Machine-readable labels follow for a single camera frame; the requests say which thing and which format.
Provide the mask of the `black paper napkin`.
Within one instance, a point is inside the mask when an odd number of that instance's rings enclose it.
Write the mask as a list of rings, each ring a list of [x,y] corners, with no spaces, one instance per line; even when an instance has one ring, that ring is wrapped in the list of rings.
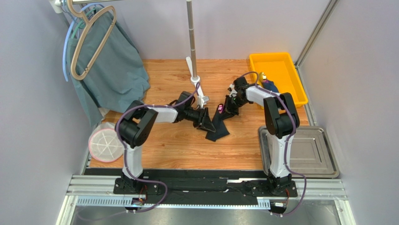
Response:
[[[224,124],[224,120],[232,118],[233,116],[233,114],[226,112],[225,109],[222,114],[219,114],[216,110],[212,119],[212,123],[216,128],[216,132],[207,132],[206,139],[216,142],[218,139],[228,136],[230,133]]]

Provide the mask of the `iridescent purple spoon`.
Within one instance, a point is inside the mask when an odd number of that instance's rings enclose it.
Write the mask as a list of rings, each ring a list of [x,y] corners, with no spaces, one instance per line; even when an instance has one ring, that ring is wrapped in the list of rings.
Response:
[[[222,114],[224,112],[224,104],[218,104],[217,111]]]

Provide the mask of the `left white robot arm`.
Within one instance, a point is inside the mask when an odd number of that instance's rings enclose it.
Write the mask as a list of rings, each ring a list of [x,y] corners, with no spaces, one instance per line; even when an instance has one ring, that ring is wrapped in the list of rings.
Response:
[[[196,129],[216,132],[208,108],[194,108],[194,100],[192,93],[183,91],[178,99],[168,105],[150,106],[140,101],[132,102],[115,126],[125,150],[122,174],[115,180],[114,193],[138,194],[144,188],[146,183],[142,177],[143,144],[154,124],[188,120]]]

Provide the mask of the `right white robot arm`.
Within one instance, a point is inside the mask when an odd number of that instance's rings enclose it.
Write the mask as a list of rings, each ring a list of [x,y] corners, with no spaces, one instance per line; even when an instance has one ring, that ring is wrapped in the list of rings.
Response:
[[[290,148],[299,127],[297,110],[290,93],[276,93],[256,84],[249,84],[244,77],[237,78],[228,88],[224,106],[219,110],[221,119],[239,114],[245,104],[256,103],[264,108],[268,143],[272,157],[267,168],[267,190],[280,195],[290,186],[292,171],[289,167]]]

